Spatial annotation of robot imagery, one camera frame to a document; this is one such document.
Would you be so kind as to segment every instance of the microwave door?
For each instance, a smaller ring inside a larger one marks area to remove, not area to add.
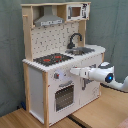
[[[68,19],[71,19],[71,17],[72,17],[72,7],[69,6],[68,11],[69,11]]]

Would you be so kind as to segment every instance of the wooden table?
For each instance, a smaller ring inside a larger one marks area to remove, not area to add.
[[[99,99],[71,115],[87,128],[116,128],[128,118],[128,93],[101,88]]]
[[[44,125],[23,109],[0,118],[0,128],[44,128]],[[69,118],[64,118],[50,128],[81,128]]]

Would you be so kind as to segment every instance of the burner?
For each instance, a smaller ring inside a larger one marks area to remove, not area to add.
[[[51,60],[50,59],[44,59],[43,61],[44,62],[50,62]]]
[[[55,56],[55,58],[56,58],[56,59],[58,59],[58,58],[62,58],[62,56]]]
[[[63,61],[69,60],[69,59],[73,59],[73,57],[63,55],[60,53],[55,53],[55,54],[47,55],[44,57],[36,58],[36,59],[34,59],[34,62],[37,62],[37,63],[45,65],[45,66],[50,66],[53,64],[61,63]]]

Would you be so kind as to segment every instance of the cabinet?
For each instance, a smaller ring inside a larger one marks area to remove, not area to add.
[[[89,20],[90,2],[22,4],[21,6],[23,19],[27,18],[30,28]]]

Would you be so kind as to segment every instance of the wooden play kitchen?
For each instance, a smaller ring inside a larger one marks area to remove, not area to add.
[[[105,49],[85,45],[90,2],[21,6],[27,112],[48,128],[100,96],[99,82],[75,76],[70,69],[98,67]]]

